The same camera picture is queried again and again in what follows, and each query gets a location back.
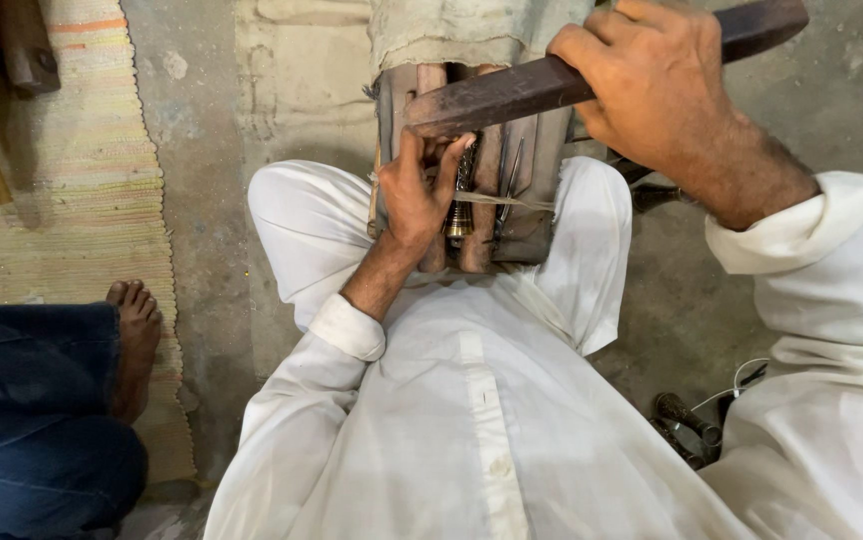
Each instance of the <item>blue jeans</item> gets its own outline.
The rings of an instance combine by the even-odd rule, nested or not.
[[[145,487],[135,431],[108,415],[119,363],[107,303],[0,305],[0,537],[113,527]]]

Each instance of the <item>bare foot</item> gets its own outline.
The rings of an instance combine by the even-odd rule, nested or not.
[[[130,425],[149,403],[151,365],[162,338],[162,313],[140,279],[115,281],[105,302],[118,307],[121,347],[111,415]]]

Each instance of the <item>white shalwar kameez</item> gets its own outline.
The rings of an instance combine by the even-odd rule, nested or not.
[[[205,537],[863,538],[863,175],[817,179],[747,231],[707,222],[785,336],[693,472],[583,357],[617,336],[615,170],[564,161],[545,264],[413,274],[379,324],[337,294],[371,245],[368,184],[262,168],[249,206],[305,336],[248,404]]]

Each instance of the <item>white sleeve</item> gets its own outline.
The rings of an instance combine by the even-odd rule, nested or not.
[[[206,539],[284,537],[312,494],[358,397],[368,362],[385,351],[382,326],[341,295],[245,409],[238,452],[211,504]]]
[[[863,538],[863,175],[746,232],[709,220],[725,269],[785,334],[766,379],[732,405],[722,458],[701,472],[762,538]]]

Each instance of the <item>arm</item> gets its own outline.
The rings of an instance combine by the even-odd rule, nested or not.
[[[238,452],[215,494],[206,538],[281,538],[315,489],[368,362],[385,351],[381,322],[441,228],[459,158],[473,135],[447,148],[410,132],[378,171],[388,229],[353,276],[245,409]],[[440,156],[439,174],[425,169]]]
[[[548,51],[598,96],[577,107],[589,134],[702,202],[713,253],[755,275],[762,320],[786,334],[702,478],[762,538],[863,537],[863,175],[813,176],[738,112],[719,32],[621,0]]]

